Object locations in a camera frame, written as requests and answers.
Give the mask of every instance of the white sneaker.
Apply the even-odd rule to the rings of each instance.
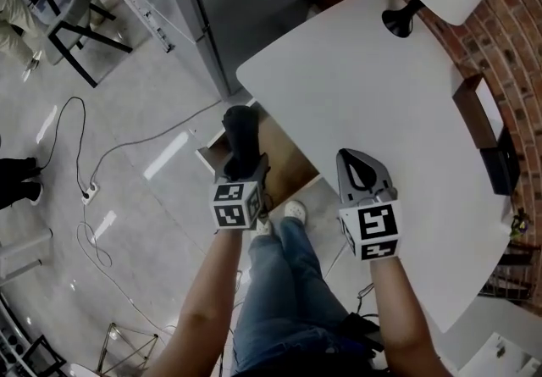
[[[299,201],[289,201],[285,206],[285,217],[299,219],[302,224],[305,224],[307,222],[307,209]]]
[[[273,224],[267,219],[257,219],[256,220],[256,229],[251,231],[251,238],[259,236],[272,236],[273,235]]]
[[[30,63],[28,64],[28,66],[26,67],[26,70],[23,72],[23,82],[26,82],[28,80],[28,76],[30,75],[30,73],[32,71],[34,71],[38,64],[40,63],[40,61],[38,59],[34,59],[32,58],[32,60],[30,61]]]
[[[42,183],[40,183],[40,194],[37,196],[37,198],[34,201],[30,200],[30,205],[35,207],[37,204],[39,204],[40,199],[41,199],[41,195],[43,195],[43,184]]]

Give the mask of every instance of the floor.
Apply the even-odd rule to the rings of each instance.
[[[88,42],[82,51],[75,51],[81,64],[100,81],[95,90],[65,61],[52,67],[45,59],[23,84],[19,67],[0,56],[2,157],[36,156],[44,164],[53,144],[54,123],[39,143],[36,137],[55,107],[58,117],[66,101],[78,96],[86,105],[80,155],[80,177],[86,187],[100,157],[109,148],[157,134],[218,102],[218,95],[201,67],[193,62],[185,64],[188,61],[179,60],[175,53],[164,53],[122,3],[113,12],[118,19],[105,22],[100,31],[109,36],[120,33],[121,41],[135,50],[127,55]],[[232,102],[246,100],[241,94]],[[0,211],[1,242],[32,236],[43,228],[53,231],[49,243],[7,261],[7,269],[16,269],[37,256],[44,265],[2,291],[25,328],[33,336],[45,335],[69,363],[95,369],[108,325],[113,321],[131,329],[158,333],[160,340],[154,357],[168,341],[168,332],[176,323],[214,232],[207,205],[213,177],[194,152],[218,131],[227,107],[228,104],[217,103],[164,137],[109,154],[96,177],[100,190],[83,213],[75,180],[83,114],[79,102],[72,101],[64,110],[53,158],[41,178],[45,186],[41,204],[33,208],[21,201]],[[147,168],[177,137],[185,141],[184,145],[151,177]],[[314,185],[327,184],[319,181]],[[370,280],[367,267],[360,268],[353,258],[337,258],[345,249],[335,218],[338,201],[315,201],[305,191],[299,198],[309,208],[309,237],[323,272],[332,290],[353,311],[357,292]],[[324,211],[328,221],[312,225],[313,210]],[[280,211],[281,208],[274,211],[274,219],[279,218]],[[112,266],[108,267],[108,256],[104,252],[96,255],[83,228],[79,227],[79,235],[77,230],[83,219],[98,230],[110,212],[116,217],[98,240],[99,247],[111,257]],[[78,237],[97,266],[83,253]],[[238,303],[250,282],[248,244],[246,236]],[[358,275],[351,276],[352,270]],[[240,310],[241,306],[235,310],[234,323]],[[374,312],[373,300],[367,300],[363,310]],[[131,338],[134,343],[143,339],[142,335]],[[113,357],[121,357],[124,347],[120,341],[112,343]],[[226,374],[230,366],[228,340],[224,355]]]

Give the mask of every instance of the forearm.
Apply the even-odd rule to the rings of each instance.
[[[380,333],[393,375],[451,377],[431,341],[422,307],[399,258],[371,262]]]
[[[388,351],[431,345],[422,307],[399,258],[371,262],[380,331]]]
[[[214,237],[180,310],[177,329],[145,377],[212,373],[230,328],[241,244],[241,231],[220,231]]]
[[[227,319],[229,327],[241,244],[241,231],[217,233],[180,310],[181,318]]]

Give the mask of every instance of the power strip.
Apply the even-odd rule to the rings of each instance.
[[[91,186],[88,189],[86,189],[86,194],[88,195],[88,197],[82,197],[81,201],[83,201],[85,205],[90,204],[92,202],[92,199],[94,199],[94,197],[96,196],[99,190],[100,188],[98,187],[98,184],[96,184],[95,182],[92,182]]]

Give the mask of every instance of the blue jeans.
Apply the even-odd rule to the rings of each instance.
[[[361,346],[334,335],[348,316],[322,277],[303,224],[284,218],[279,237],[252,241],[252,283],[234,333],[232,375],[286,351],[357,352]]]

